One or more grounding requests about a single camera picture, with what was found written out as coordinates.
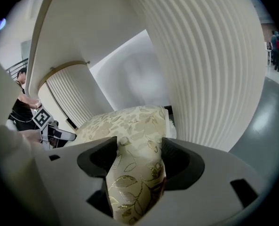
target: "staircase railing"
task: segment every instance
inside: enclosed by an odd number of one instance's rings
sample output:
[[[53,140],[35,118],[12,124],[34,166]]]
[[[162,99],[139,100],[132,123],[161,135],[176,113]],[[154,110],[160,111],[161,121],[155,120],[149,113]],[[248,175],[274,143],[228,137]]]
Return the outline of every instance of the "staircase railing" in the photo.
[[[28,58],[20,61],[17,64],[14,64],[12,67],[8,68],[6,72],[9,73],[12,79],[16,80],[18,71],[22,68],[27,68],[27,65],[28,65]]]

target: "gold floral pattern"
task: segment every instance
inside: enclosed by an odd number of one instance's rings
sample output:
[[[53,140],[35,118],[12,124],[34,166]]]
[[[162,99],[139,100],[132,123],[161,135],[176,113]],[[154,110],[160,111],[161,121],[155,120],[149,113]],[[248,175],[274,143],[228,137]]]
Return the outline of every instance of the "gold floral pattern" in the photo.
[[[117,136],[118,155],[106,177],[116,220],[135,224],[161,197],[165,131],[163,107],[138,106],[93,117],[78,129],[76,140],[68,143],[72,146]]]

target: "standing person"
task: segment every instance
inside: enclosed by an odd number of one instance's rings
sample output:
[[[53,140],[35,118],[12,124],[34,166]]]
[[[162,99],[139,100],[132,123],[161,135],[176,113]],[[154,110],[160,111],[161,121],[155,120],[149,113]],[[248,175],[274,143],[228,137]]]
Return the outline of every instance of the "standing person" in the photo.
[[[277,48],[276,48],[276,40],[277,40],[277,35],[278,35],[278,32],[275,32],[275,31],[272,31],[272,38],[271,38],[271,44],[272,44],[272,63],[273,65],[276,64],[276,53],[277,53]]]
[[[274,70],[277,70],[279,72],[279,35],[277,36],[276,39],[276,53],[275,53],[275,68]]]
[[[12,113],[9,115],[9,119],[16,123],[18,131],[38,129],[36,123],[32,120],[31,109],[39,109],[41,103],[37,99],[31,99],[25,95],[25,91],[22,86],[26,80],[26,68],[22,68],[17,73],[17,80],[15,81],[21,87],[21,94],[16,100]]]

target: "black top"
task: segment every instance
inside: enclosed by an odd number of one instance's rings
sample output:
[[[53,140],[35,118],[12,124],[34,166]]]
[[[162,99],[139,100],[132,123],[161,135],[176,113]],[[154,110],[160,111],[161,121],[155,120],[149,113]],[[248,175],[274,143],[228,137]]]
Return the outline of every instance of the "black top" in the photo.
[[[19,81],[16,81],[16,83],[19,84],[19,86],[22,89],[22,93],[25,94],[25,90],[22,88],[21,84]],[[32,119],[32,111],[31,108],[28,104],[20,101],[20,100],[16,100],[14,106],[13,106],[13,111],[11,113],[14,117],[16,117],[19,120],[31,120]]]

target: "ribbed panel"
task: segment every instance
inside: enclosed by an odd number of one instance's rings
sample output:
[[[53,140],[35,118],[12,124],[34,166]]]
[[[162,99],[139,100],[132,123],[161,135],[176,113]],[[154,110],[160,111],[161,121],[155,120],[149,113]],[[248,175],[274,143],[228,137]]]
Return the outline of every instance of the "ribbed panel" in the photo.
[[[113,111],[86,65],[64,68],[47,83],[58,104],[78,128],[95,115]]]
[[[250,0],[129,0],[165,75],[177,137],[229,151],[258,105],[263,33]]]

